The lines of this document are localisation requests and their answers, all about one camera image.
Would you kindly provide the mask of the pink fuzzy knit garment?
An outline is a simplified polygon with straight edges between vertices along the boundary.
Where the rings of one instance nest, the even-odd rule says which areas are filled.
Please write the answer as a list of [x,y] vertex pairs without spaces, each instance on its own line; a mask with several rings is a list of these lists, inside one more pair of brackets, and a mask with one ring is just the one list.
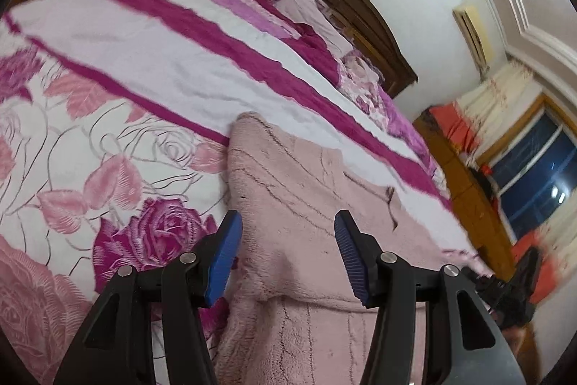
[[241,114],[228,149],[231,206],[243,219],[229,318],[215,360],[222,384],[356,384],[376,313],[354,296],[334,217],[346,209],[363,232],[410,264],[485,273],[468,249],[442,248],[390,187],[347,170],[341,153]]

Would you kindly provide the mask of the wooden side cabinet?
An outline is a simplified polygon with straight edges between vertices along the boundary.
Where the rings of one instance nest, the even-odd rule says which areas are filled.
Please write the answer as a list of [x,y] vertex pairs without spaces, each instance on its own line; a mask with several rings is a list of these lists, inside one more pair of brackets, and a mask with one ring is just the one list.
[[453,211],[471,244],[497,277],[509,280],[515,271],[511,242],[481,185],[426,111],[413,125],[445,174]]

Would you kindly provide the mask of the dark night window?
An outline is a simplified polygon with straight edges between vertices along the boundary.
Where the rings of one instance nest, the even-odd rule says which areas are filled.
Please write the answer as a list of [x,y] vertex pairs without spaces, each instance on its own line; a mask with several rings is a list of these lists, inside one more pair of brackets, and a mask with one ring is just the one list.
[[545,223],[576,188],[576,134],[545,106],[489,164],[507,235]]

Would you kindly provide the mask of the cream floral curtain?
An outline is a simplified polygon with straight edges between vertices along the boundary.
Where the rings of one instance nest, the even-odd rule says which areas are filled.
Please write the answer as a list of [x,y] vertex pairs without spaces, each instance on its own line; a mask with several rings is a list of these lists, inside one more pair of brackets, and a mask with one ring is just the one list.
[[542,92],[533,71],[517,61],[510,61],[472,91],[455,102],[479,126],[480,145],[470,158],[496,144]]

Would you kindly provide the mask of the floral purple white bedspread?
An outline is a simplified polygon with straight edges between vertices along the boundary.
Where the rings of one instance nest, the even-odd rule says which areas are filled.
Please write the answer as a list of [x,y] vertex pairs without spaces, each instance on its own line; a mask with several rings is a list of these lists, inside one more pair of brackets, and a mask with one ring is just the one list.
[[[38,383],[119,268],[161,268],[216,231],[246,112],[338,150],[438,246],[476,253],[378,75],[310,25],[264,0],[31,0],[1,18],[1,327]],[[201,313],[214,367],[231,278]]]

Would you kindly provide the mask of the lilac pillow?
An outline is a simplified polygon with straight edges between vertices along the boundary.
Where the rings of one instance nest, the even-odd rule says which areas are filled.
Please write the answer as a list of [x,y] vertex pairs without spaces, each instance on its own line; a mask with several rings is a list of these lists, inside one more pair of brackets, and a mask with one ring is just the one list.
[[321,12],[316,0],[276,0],[273,5],[294,23],[310,25],[324,40],[334,58],[344,58],[354,50],[353,45]]

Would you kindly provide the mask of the wall air conditioner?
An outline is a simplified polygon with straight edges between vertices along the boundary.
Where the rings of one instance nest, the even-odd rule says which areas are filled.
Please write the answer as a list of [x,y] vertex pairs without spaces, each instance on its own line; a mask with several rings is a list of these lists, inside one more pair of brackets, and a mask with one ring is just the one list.
[[453,16],[480,74],[487,73],[494,58],[494,51],[477,8],[473,5],[460,5],[453,11]]

